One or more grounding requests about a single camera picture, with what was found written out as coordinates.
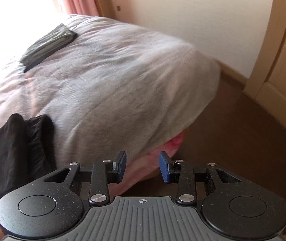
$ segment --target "wooden door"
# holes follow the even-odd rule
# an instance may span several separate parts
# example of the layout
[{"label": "wooden door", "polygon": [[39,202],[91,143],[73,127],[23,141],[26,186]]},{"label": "wooden door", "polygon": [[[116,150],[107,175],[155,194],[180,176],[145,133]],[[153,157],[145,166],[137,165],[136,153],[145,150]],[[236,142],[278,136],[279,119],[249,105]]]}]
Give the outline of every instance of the wooden door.
[{"label": "wooden door", "polygon": [[244,92],[286,128],[286,0],[273,0],[264,42]]}]

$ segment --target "pink bed sheet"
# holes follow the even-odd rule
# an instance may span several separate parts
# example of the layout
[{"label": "pink bed sheet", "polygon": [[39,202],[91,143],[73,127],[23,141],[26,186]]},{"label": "pink bed sheet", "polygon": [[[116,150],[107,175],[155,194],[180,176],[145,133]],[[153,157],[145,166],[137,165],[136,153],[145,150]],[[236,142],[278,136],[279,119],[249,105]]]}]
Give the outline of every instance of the pink bed sheet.
[{"label": "pink bed sheet", "polygon": [[141,181],[148,174],[159,167],[159,153],[166,151],[169,157],[174,156],[179,149],[184,138],[184,131],[172,138],[168,142],[145,154],[144,156],[133,160],[126,166],[123,181],[119,184],[109,184],[111,198],[123,194],[130,187]]}]

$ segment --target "white wall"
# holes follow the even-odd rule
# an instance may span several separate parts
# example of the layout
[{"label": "white wall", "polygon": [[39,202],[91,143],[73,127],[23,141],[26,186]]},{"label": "white wall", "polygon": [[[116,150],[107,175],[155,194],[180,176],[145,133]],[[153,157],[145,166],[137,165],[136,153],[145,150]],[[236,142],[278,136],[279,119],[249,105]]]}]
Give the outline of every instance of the white wall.
[{"label": "white wall", "polygon": [[180,37],[249,77],[272,0],[111,0],[116,19]]}]

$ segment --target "black garment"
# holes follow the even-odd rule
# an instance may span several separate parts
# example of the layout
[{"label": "black garment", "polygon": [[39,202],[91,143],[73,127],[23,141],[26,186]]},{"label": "black garment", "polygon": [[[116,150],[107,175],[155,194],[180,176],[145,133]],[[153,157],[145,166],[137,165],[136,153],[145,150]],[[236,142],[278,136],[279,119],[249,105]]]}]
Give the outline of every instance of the black garment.
[{"label": "black garment", "polygon": [[56,170],[54,125],[47,115],[13,114],[0,128],[0,198]]}]

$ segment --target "baseboard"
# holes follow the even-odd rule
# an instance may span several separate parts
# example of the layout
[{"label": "baseboard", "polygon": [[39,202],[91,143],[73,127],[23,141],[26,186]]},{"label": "baseboard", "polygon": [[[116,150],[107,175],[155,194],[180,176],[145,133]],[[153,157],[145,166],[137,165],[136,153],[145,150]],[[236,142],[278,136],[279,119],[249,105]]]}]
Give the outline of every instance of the baseboard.
[{"label": "baseboard", "polygon": [[226,75],[229,75],[233,79],[237,80],[238,82],[245,85],[248,81],[248,78],[243,76],[241,73],[237,72],[236,70],[232,69],[231,67],[227,66],[223,62],[217,61],[219,65],[221,66],[221,71],[225,73]]}]

